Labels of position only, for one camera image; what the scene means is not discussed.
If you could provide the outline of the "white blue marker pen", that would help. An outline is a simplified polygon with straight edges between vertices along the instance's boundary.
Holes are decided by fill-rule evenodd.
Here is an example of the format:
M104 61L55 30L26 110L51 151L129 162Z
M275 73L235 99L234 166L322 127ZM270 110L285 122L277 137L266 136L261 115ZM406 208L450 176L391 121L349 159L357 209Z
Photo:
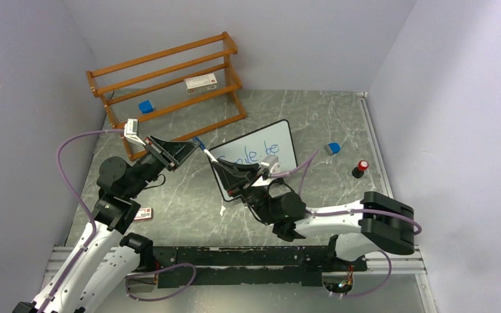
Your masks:
M210 161L217 162L217 159L210 153L209 150L204 149L203 152L207 155L207 157L210 159Z

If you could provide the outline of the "white whiteboard black frame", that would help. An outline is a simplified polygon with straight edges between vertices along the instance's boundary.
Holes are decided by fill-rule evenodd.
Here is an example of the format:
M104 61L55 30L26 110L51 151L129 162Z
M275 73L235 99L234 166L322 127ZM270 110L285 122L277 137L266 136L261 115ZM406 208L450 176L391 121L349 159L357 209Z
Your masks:
M278 158L280 172L298 166L290 124L286 119L212 147L209 152L217 159L243 165L258 164L267 155L273 155Z

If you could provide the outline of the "blue marker cap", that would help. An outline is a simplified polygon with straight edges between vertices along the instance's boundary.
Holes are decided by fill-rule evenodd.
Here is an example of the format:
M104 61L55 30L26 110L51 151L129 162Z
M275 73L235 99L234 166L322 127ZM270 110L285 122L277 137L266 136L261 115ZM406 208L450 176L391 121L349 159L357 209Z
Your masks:
M203 143L203 141L199 137L193 137L193 140L198 143L198 146L201 150L206 150L206 147Z

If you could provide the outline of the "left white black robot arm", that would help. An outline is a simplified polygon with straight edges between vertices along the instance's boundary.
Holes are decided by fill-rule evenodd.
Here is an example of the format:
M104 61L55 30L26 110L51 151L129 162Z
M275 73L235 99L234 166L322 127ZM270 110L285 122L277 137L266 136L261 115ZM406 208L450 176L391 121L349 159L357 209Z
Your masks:
M191 141L168 142L153 136L142 140L145 155L134 165L111 157L100 167L99 200L88 211L89 222L55 276L30 302L14 312L95 312L121 282L158 275L178 265L160 267L152 240L128 233L140 204L136 197L163 170L175 171L198 149Z

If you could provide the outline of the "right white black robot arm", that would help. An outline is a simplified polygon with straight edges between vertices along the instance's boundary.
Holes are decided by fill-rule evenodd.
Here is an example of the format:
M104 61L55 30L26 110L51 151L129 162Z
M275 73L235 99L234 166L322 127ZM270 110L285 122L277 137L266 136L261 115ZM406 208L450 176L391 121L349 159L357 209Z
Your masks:
M253 217L283 241L329 234L326 262L341 270L370 252L411 255L422 227L414 210L379 192L365 192L360 200L330 207L309 207L293 189L278 196L270 188L284 185L277 157L254 164L210 157L211 167L231 198L240 199Z

